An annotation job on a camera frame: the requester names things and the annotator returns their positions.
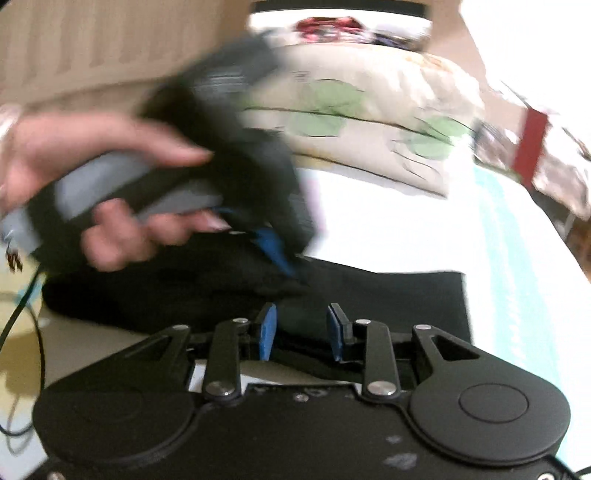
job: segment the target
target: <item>black cloth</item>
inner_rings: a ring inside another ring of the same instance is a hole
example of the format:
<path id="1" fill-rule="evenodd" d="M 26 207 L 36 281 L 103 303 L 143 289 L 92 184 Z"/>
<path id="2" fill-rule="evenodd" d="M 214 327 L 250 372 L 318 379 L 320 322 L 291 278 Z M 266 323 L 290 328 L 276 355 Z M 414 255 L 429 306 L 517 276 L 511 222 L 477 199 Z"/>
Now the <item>black cloth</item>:
<path id="1" fill-rule="evenodd" d="M 284 275 L 247 235 L 204 233 L 119 272 L 50 277 L 43 297 L 63 315 L 144 333 L 176 324 L 210 332 L 273 301 L 280 330 L 310 341 L 327 341 L 329 303 L 393 332 L 428 323 L 470 341 L 459 273 L 375 274 L 314 259 L 298 271 L 298 279 Z"/>

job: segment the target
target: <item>circular cover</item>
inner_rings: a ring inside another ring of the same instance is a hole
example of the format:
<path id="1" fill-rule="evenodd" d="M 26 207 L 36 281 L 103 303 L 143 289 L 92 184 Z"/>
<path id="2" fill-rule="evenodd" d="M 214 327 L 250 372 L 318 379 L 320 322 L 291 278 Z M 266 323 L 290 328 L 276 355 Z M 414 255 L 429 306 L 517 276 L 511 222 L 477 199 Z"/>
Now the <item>circular cover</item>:
<path id="1" fill-rule="evenodd" d="M 464 390 L 460 406 L 477 420 L 507 423 L 521 417 L 529 405 L 525 395 L 516 388 L 488 383 Z"/>
<path id="2" fill-rule="evenodd" d="M 449 362 L 417 387 L 410 414 L 418 427 L 474 463 L 518 465 L 554 452 L 570 421 L 564 395 L 510 364 L 479 363 Z"/>
<path id="3" fill-rule="evenodd" d="M 142 392 L 126 385 L 43 392 L 34 409 L 43 446 L 58 458 L 87 465 L 150 461 L 187 429 L 189 393 Z"/>

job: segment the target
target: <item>bracelet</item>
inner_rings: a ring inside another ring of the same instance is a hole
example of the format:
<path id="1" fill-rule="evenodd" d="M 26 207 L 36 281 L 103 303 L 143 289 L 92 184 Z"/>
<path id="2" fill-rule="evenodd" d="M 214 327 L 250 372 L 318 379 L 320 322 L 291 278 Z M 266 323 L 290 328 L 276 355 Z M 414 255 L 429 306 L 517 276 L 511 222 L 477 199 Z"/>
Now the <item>bracelet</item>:
<path id="1" fill-rule="evenodd" d="M 22 117 L 23 109 L 20 105 L 7 103 L 0 106 L 0 220 L 4 218 L 4 181 L 8 173 L 9 151 L 11 149 L 11 132 Z M 6 258 L 9 269 L 22 271 L 22 262 L 18 251 L 11 246 L 11 234 L 4 236 L 2 241 L 6 243 Z"/>

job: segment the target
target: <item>hand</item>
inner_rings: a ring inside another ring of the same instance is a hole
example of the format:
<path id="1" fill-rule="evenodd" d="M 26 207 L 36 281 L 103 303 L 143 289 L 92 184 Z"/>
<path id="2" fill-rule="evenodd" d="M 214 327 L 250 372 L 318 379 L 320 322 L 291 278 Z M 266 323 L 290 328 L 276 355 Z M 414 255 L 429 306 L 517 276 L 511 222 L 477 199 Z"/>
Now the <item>hand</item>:
<path id="1" fill-rule="evenodd" d="M 4 183 L 7 212 L 23 205 L 45 185 L 107 151 L 133 150 L 167 167 L 207 162 L 211 153 L 189 144 L 170 127 L 117 113 L 40 113 L 25 116 L 12 131 Z M 145 225 L 121 199 L 97 205 L 95 226 L 84 231 L 82 250 L 102 271 L 151 258 L 156 245 L 182 245 L 195 232 L 228 226 L 212 212 L 154 215 Z"/>

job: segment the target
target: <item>black handheld device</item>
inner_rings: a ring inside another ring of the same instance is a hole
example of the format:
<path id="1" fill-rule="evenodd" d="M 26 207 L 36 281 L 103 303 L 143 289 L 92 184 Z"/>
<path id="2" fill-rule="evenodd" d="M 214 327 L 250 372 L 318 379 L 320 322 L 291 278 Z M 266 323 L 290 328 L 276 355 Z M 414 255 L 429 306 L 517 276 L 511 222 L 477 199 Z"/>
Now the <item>black handheld device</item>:
<path id="1" fill-rule="evenodd" d="M 190 65 L 157 88 L 139 114 L 212 150 L 208 164 L 152 168 L 136 154 L 106 153 L 9 213 L 2 221 L 4 237 L 50 272 L 76 271 L 86 264 L 80 234 L 92 225 L 93 207 L 122 198 L 140 219 L 213 208 L 233 229 L 271 238 L 265 245 L 273 255 L 289 259 L 301 253 L 314 225 L 290 150 L 277 134 L 245 128 L 239 117 L 243 95 L 280 67 L 261 35 Z"/>
<path id="2" fill-rule="evenodd" d="M 178 325 L 49 386 L 33 411 L 49 459 L 29 480 L 576 478 L 554 458 L 568 402 L 540 377 L 433 326 L 391 333 L 331 304 L 332 367 L 357 364 L 358 383 L 243 390 L 240 360 L 277 360 L 276 325 L 273 304 L 213 333 Z"/>

